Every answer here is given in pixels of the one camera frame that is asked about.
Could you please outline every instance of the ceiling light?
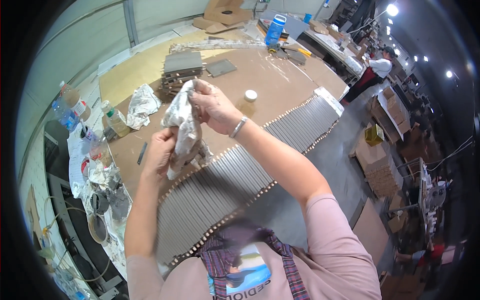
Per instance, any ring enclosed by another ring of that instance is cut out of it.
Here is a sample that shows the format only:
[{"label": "ceiling light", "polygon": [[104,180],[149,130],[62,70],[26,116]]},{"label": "ceiling light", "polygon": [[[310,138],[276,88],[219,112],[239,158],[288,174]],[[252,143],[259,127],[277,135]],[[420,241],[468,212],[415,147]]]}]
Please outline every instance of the ceiling light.
[{"label": "ceiling light", "polygon": [[391,16],[396,16],[396,14],[398,13],[398,8],[393,4],[389,4],[387,6],[387,13]]}]

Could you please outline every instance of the hand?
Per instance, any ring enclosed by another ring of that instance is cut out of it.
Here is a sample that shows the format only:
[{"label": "hand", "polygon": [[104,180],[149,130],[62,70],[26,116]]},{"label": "hand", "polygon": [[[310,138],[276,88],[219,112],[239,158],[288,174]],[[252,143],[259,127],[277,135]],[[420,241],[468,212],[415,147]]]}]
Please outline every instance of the hand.
[{"label": "hand", "polygon": [[190,91],[190,101],[198,106],[200,122],[220,134],[232,134],[243,114],[216,86],[201,79],[193,80],[195,91]]},{"label": "hand", "polygon": [[157,176],[159,179],[165,177],[170,155],[177,142],[177,133],[177,127],[168,127],[152,135],[142,176]]}]

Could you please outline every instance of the pink shirt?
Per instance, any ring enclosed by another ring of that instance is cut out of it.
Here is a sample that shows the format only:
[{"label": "pink shirt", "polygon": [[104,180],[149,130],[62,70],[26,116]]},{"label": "pink shirt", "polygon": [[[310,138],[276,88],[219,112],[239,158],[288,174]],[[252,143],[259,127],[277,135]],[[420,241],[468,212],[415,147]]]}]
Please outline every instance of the pink shirt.
[{"label": "pink shirt", "polygon": [[[333,195],[310,199],[305,223],[308,255],[296,248],[294,261],[311,299],[382,298],[372,257],[350,229]],[[293,299],[281,256],[265,243],[255,245],[272,276],[242,299]],[[207,271],[197,257],[179,264],[164,282],[153,258],[132,255],[127,258],[127,276],[131,300],[212,299]]]}]

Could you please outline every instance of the bangle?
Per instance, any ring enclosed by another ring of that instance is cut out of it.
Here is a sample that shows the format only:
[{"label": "bangle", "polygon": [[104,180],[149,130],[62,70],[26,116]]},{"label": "bangle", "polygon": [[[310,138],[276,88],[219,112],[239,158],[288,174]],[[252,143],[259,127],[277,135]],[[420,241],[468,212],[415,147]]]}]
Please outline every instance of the bangle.
[{"label": "bangle", "polygon": [[247,120],[248,120],[247,116],[241,117],[241,120],[238,123],[237,127],[235,127],[232,134],[229,136],[231,139],[235,138],[235,136],[240,131],[240,129],[243,127],[243,125],[247,122]]}]

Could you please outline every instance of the black pants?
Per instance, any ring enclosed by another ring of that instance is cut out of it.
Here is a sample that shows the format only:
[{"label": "black pants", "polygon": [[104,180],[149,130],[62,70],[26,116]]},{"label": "black pants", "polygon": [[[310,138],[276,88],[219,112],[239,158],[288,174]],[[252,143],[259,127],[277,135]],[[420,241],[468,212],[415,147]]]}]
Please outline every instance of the black pants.
[{"label": "black pants", "polygon": [[365,90],[371,86],[374,86],[376,84],[381,84],[384,79],[378,75],[373,77],[372,79],[368,80],[364,84],[360,85],[359,82],[361,79],[359,79],[348,91],[348,93],[343,97],[345,101],[348,103],[352,102],[355,100],[361,93],[365,92]]}]

